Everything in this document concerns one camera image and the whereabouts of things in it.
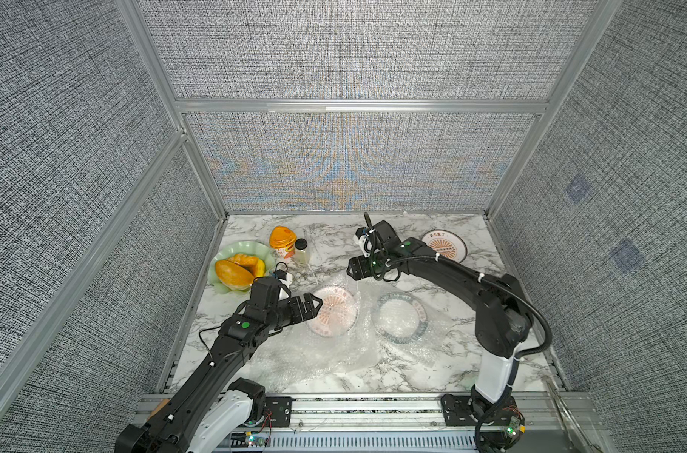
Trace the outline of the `orange sunburst dinner plate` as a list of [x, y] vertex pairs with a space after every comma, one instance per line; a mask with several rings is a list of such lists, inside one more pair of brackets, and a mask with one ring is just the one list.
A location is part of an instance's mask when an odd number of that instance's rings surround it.
[[463, 262], [469, 254], [465, 241], [449, 230], [430, 230], [423, 235], [422, 241], [454, 262]]

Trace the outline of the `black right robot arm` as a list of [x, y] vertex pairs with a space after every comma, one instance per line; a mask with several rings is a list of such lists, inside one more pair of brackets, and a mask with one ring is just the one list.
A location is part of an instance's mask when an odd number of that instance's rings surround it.
[[450, 260], [416, 238], [402, 240], [386, 221], [356, 231], [362, 254], [349, 260], [355, 281], [385, 281], [394, 271], [424, 279], [462, 300], [475, 312], [475, 338], [483, 349], [472, 403], [483, 413], [507, 403], [522, 358], [551, 347], [553, 334], [545, 317], [526, 299], [512, 275], [496, 277]]

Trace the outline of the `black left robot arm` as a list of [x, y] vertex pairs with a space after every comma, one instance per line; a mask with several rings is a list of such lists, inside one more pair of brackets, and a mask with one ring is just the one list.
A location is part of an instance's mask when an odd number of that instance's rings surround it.
[[146, 424], [127, 426], [115, 443], [117, 452], [188, 452], [204, 416], [256, 350], [273, 332], [317, 317], [321, 298], [305, 293], [279, 299], [251, 296], [222, 323], [210, 358], [198, 366], [175, 396]]

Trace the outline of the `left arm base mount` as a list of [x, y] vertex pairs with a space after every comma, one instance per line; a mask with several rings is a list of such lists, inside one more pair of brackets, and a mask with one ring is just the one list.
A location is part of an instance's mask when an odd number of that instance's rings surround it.
[[293, 402], [290, 396], [268, 396], [264, 386], [250, 379], [237, 379], [228, 391], [239, 391], [252, 400], [251, 412], [240, 428], [263, 430], [290, 426]]

